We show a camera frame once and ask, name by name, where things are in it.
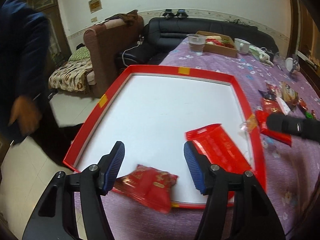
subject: pillow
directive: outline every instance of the pillow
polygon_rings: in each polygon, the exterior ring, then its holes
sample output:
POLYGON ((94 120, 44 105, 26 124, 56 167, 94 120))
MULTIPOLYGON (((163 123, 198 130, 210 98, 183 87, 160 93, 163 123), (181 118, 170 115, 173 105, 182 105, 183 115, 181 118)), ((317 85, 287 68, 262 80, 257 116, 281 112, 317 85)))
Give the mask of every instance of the pillow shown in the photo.
POLYGON ((70 61, 77 61, 85 58, 90 58, 90 52, 87 47, 77 49, 69 58, 70 61))

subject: floral tablecloth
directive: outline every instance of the floral tablecloth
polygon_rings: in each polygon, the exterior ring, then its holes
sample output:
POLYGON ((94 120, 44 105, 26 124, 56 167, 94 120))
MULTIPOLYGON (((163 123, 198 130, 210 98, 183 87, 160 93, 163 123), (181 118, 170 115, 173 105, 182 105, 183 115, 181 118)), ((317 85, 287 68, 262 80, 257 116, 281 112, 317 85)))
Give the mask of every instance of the floral tablecloth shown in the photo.
MULTIPOLYGON (((185 66, 234 75, 243 89, 252 111, 261 109, 259 90, 266 90, 266 81, 274 84, 287 82, 299 93, 309 109, 320 117, 320 101, 316 92, 301 73, 292 79, 287 70, 271 68, 256 61, 251 55, 230 58, 206 53, 197 56, 183 41, 163 60, 161 65, 185 66)), ((296 108, 294 116, 303 117, 296 108)), ((285 233, 295 224, 308 204, 320 172, 320 146, 318 143, 292 138, 292 147, 260 135, 264 147, 267 172, 267 194, 285 233)), ((75 195, 80 209, 79 194, 75 195)), ((106 216, 115 239, 194 239, 202 210, 173 208, 168 215, 160 214, 114 192, 102 197, 106 216)), ((232 223, 232 210, 226 216, 224 237, 228 237, 232 223)))

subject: person's arm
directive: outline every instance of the person's arm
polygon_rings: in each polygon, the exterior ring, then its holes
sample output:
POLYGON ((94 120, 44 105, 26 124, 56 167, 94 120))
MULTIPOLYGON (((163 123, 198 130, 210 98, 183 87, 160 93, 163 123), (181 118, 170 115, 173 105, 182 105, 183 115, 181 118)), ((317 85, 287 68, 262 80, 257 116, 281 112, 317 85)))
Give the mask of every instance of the person's arm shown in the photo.
POLYGON ((33 133, 41 113, 33 99, 45 91, 44 66, 49 45, 48 20, 22 0, 10 0, 10 31, 22 42, 20 64, 16 73, 16 99, 9 125, 18 120, 22 134, 33 133))

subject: metal screw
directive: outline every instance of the metal screw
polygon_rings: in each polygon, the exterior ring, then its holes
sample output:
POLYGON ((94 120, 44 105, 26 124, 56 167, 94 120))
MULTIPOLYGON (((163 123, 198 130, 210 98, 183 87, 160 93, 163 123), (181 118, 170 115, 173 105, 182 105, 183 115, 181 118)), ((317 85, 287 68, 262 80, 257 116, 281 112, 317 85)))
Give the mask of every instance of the metal screw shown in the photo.
POLYGON ((212 164, 212 165, 210 166, 210 168, 211 168, 211 170, 213 170, 213 171, 218 171, 218 170, 220 169, 219 165, 217 165, 217 164, 212 164))
POLYGON ((57 175, 57 178, 62 178, 65 175, 65 173, 63 171, 58 171, 56 175, 57 175))
POLYGON ((96 171, 98 169, 98 165, 97 164, 92 164, 89 166, 89 170, 90 171, 96 171))
POLYGON ((252 177, 253 176, 253 173, 251 171, 245 171, 244 174, 247 176, 247 177, 252 177))

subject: hand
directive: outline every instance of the hand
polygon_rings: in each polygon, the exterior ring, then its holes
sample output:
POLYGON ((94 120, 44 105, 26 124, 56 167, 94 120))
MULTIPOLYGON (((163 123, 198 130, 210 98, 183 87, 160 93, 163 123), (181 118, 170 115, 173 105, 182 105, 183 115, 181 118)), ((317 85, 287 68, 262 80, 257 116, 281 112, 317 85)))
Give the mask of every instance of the hand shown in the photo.
POLYGON ((12 105, 9 125, 18 120, 21 134, 28 135, 38 129, 41 118, 36 104, 26 96, 19 96, 12 105))

